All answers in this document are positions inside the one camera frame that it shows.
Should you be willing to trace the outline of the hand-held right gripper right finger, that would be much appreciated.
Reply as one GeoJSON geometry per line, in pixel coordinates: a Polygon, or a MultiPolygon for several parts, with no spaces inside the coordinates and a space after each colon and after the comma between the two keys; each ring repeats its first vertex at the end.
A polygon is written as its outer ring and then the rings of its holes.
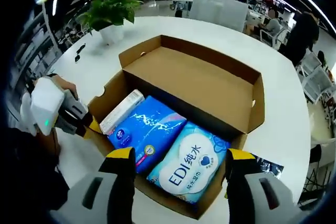
{"type": "Polygon", "coordinates": [[[272,173],[261,170],[255,156],[229,148],[226,154],[230,223],[299,223],[302,210],[291,190],[272,173]]]}

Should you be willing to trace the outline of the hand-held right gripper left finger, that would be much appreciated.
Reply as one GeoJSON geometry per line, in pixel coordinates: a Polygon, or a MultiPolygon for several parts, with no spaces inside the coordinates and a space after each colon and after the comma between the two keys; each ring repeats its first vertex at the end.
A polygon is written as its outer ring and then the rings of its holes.
{"type": "Polygon", "coordinates": [[[135,149],[113,150],[99,170],[68,191],[67,201],[50,215],[55,223],[133,223],[135,149]]]}

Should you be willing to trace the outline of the person's left hand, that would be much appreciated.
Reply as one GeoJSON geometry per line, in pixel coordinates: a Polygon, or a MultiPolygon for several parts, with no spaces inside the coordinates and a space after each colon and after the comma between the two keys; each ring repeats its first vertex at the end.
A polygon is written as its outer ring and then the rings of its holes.
{"type": "Polygon", "coordinates": [[[47,77],[50,77],[53,79],[53,82],[59,85],[62,89],[64,90],[70,90],[72,93],[73,97],[78,100],[78,93],[77,93],[77,88],[76,85],[72,82],[69,82],[65,79],[63,79],[61,76],[59,76],[56,73],[52,73],[47,75],[47,77]]]}

